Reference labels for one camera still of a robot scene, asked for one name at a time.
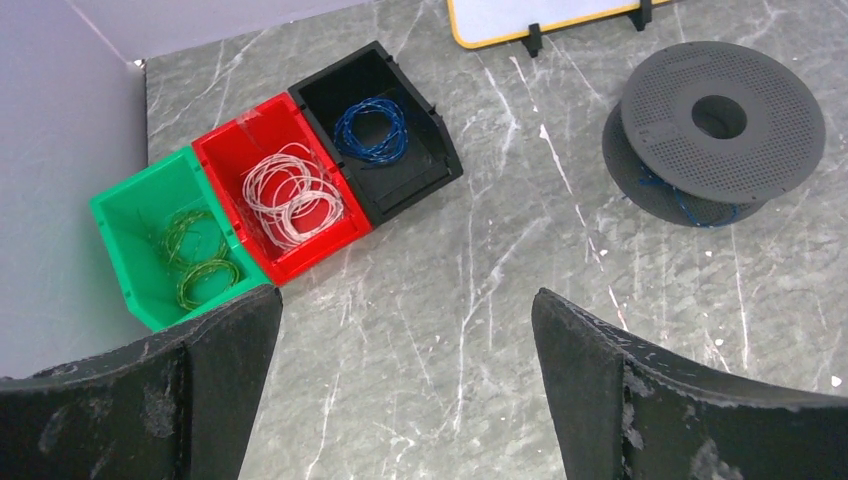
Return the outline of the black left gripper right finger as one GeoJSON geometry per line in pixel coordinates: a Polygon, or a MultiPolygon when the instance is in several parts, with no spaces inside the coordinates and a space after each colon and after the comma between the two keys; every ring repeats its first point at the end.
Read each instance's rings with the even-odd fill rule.
{"type": "Polygon", "coordinates": [[[847,401],[709,368],[541,289],[532,327],[570,479],[843,479],[847,401]]]}

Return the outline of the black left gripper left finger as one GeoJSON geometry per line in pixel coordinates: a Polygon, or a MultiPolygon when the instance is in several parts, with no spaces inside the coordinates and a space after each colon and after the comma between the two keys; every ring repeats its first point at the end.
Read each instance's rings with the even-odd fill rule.
{"type": "Polygon", "coordinates": [[[115,350],[1,382],[5,479],[234,479],[278,337],[261,285],[115,350]]]}

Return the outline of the black cable spool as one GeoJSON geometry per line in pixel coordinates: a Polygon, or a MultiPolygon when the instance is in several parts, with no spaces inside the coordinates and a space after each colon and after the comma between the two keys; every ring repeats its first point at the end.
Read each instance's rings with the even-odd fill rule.
{"type": "Polygon", "coordinates": [[[783,64],[740,45],[694,41],[635,68],[606,120],[602,153],[644,211],[718,228],[798,187],[825,139],[819,103],[783,64]]]}

